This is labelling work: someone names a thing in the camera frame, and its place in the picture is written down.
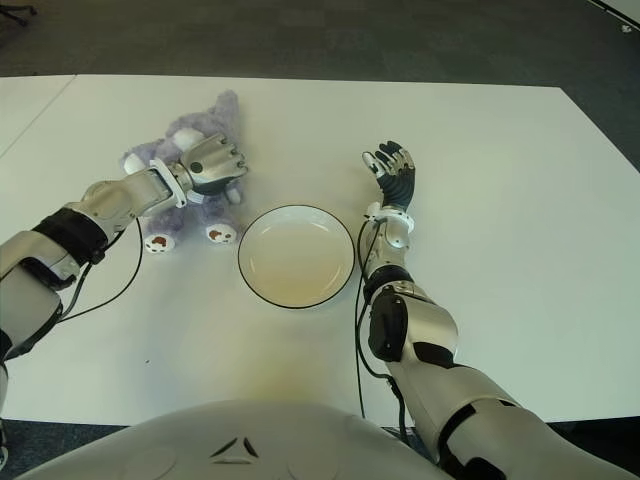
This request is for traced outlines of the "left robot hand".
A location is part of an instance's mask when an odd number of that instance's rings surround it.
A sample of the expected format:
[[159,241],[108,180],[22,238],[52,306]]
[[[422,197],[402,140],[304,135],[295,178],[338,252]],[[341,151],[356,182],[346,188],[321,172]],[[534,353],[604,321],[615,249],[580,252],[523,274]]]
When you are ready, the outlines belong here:
[[223,134],[216,134],[182,153],[170,171],[185,192],[216,196],[246,175],[248,167],[237,146]]

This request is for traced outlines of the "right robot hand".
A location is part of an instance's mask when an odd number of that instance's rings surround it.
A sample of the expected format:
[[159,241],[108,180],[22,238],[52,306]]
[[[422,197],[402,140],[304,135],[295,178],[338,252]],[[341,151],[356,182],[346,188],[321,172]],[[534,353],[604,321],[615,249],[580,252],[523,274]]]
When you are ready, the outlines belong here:
[[394,141],[381,143],[362,160],[374,175],[382,193],[382,206],[406,212],[415,189],[415,165],[408,150]]

